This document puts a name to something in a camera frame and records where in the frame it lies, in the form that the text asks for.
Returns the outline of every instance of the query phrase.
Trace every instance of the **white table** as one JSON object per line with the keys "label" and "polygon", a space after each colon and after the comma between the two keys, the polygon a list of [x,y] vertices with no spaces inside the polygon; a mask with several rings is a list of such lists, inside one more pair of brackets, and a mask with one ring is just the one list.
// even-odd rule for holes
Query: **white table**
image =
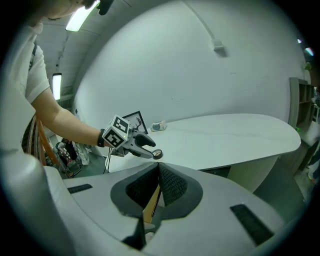
{"label": "white table", "polygon": [[[150,161],[195,170],[232,166],[228,178],[254,191],[277,157],[295,151],[301,143],[299,134],[290,125],[260,114],[208,115],[167,125],[164,131],[148,130],[156,147],[145,148],[150,151],[161,149],[163,157],[160,160],[140,158],[130,153],[123,158],[111,156],[109,171],[117,172]],[[260,159],[263,160],[254,163],[254,172],[249,171],[248,164],[237,165]]]}

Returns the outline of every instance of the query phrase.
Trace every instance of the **person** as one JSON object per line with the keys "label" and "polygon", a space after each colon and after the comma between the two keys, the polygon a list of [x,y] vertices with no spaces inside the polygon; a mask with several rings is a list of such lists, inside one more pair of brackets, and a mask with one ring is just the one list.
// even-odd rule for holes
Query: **person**
{"label": "person", "polygon": [[[314,156],[311,158],[308,168],[310,166],[313,166],[315,163],[319,162],[320,160],[320,149],[314,154]],[[308,171],[308,177],[311,181],[316,182],[316,180],[319,179],[320,176],[320,163],[318,164],[318,167],[316,170],[310,169]]]}
{"label": "person", "polygon": [[44,54],[36,45],[36,37],[43,30],[43,18],[58,19],[72,14],[77,9],[89,7],[94,0],[34,0],[34,8],[41,8],[44,14],[36,14],[21,32],[16,56],[10,70],[9,79],[16,89],[35,108],[36,116],[55,134],[81,144],[109,147],[102,139],[102,132],[78,120],[68,110],[63,109],[53,97],[46,73]]}

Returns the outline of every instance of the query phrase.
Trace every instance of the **table leg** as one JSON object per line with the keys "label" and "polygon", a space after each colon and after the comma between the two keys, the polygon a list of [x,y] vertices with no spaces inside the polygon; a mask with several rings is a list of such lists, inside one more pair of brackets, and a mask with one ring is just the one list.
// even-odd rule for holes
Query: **table leg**
{"label": "table leg", "polygon": [[234,164],[231,166],[228,179],[253,193],[267,177],[277,159],[278,156],[272,156]]}

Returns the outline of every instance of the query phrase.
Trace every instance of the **white wall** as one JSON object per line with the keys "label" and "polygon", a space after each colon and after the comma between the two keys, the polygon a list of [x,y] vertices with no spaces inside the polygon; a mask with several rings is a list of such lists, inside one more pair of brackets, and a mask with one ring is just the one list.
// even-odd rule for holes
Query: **white wall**
{"label": "white wall", "polygon": [[74,101],[81,119],[99,129],[115,114],[138,110],[147,126],[225,113],[288,121],[289,77],[303,79],[305,61],[288,21],[255,0],[188,3],[225,45],[226,56],[213,51],[208,32],[182,1],[126,25],[115,22],[114,31],[106,31],[112,38],[82,67],[87,71]]}

